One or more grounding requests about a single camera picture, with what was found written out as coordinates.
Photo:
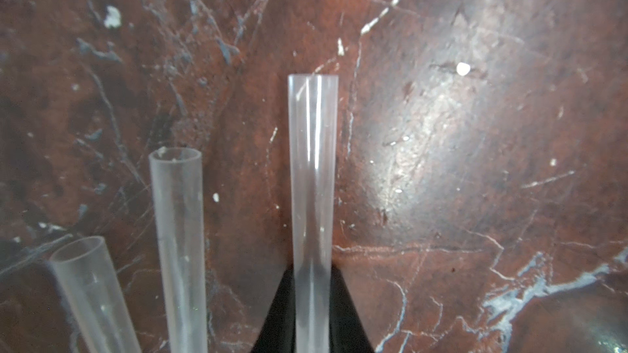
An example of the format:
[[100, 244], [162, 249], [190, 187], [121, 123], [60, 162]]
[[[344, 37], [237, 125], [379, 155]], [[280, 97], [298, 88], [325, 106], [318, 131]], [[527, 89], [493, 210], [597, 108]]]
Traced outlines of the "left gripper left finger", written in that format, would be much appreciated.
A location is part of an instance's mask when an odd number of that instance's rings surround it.
[[251, 353], [293, 353], [295, 347], [294, 268], [290, 266], [272, 300]]

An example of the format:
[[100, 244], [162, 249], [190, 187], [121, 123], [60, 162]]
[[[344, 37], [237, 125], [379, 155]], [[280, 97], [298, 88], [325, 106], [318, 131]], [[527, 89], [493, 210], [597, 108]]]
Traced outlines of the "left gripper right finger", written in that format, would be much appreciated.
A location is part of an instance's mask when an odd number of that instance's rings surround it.
[[330, 352], [374, 353], [340, 269], [330, 278]]

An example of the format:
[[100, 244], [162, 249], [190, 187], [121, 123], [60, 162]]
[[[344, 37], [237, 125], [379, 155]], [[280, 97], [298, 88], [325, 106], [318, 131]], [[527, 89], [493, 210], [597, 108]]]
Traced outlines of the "clear test tube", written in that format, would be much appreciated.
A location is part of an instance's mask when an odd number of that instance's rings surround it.
[[339, 78], [288, 78], [295, 349], [330, 350]]
[[142, 350], [104, 237], [59, 248], [50, 264], [89, 351]]
[[170, 351], [206, 352], [202, 154], [164, 146], [149, 162]]

